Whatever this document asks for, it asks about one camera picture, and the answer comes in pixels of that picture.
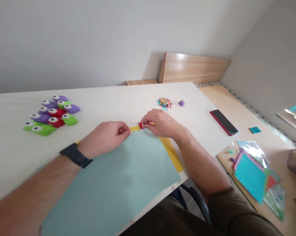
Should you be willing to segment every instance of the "hairy arm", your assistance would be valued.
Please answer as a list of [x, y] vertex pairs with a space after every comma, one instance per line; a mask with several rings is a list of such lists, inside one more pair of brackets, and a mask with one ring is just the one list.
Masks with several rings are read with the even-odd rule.
[[202, 192], [208, 196], [227, 189], [231, 182], [219, 163], [197, 142], [192, 134], [184, 128], [174, 138], [183, 158], [188, 174]]
[[148, 128], [156, 136], [174, 139], [183, 155], [188, 174], [206, 199], [209, 195], [231, 186], [217, 161], [168, 113], [152, 109], [141, 120], [142, 123], [147, 121], [153, 122], [154, 125], [147, 123], [143, 128]]
[[[82, 139], [77, 148], [92, 159], [112, 151], [130, 134], [124, 122], [104, 122]], [[58, 156], [4, 197], [0, 201], [0, 235], [38, 234], [41, 224], [80, 170], [66, 156]]]
[[0, 235], [35, 235], [81, 167], [58, 156], [0, 201]]

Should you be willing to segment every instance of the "white table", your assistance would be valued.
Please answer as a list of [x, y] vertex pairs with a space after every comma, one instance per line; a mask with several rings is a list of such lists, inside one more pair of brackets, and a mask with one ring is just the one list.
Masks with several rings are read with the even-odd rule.
[[[66, 96], [81, 108], [75, 114], [79, 123], [63, 126], [48, 137], [23, 131], [23, 124], [38, 111], [41, 101], [51, 100], [53, 95]], [[130, 127], [138, 125], [147, 111], [160, 108], [156, 102], [160, 96], [171, 99], [173, 107], [168, 113], [187, 127], [210, 155], [217, 155], [238, 136], [226, 134], [209, 113], [217, 108], [192, 82], [0, 94], [0, 199], [99, 123], [121, 120]], [[183, 107], [178, 104], [181, 99], [185, 100]], [[177, 145], [172, 144], [183, 163]], [[188, 178], [185, 171], [180, 176], [180, 182], [162, 191], [121, 232]]]

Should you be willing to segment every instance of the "forearm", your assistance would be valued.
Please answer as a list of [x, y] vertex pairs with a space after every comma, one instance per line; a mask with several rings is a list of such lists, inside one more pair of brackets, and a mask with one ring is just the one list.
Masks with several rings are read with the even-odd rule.
[[205, 198], [231, 186], [218, 162], [186, 128], [174, 140], [183, 155], [188, 174]]
[[33, 235], [81, 167], [58, 156], [0, 201], [0, 235]]

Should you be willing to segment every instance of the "wooden headboard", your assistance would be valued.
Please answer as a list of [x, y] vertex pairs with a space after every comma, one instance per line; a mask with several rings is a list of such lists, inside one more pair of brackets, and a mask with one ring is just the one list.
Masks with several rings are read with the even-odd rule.
[[220, 81], [231, 60], [166, 52], [159, 83], [193, 82], [202, 84]]

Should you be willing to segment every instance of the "green paper punch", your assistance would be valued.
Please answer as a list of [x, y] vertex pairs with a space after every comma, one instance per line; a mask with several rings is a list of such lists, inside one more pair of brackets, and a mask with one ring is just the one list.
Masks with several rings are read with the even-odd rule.
[[31, 132], [32, 127], [43, 125], [37, 121], [28, 121], [24, 124], [23, 130]]
[[72, 105], [72, 103], [70, 101], [58, 101], [57, 105], [60, 109], [64, 109], [65, 105]]
[[67, 124], [68, 126], [72, 126], [78, 123], [78, 120], [76, 119], [75, 116], [71, 115], [71, 114], [64, 114], [62, 115], [61, 118], [65, 124]]
[[51, 125], [41, 125], [32, 127], [31, 131], [41, 136], [48, 136], [53, 133], [57, 128], [54, 128]]

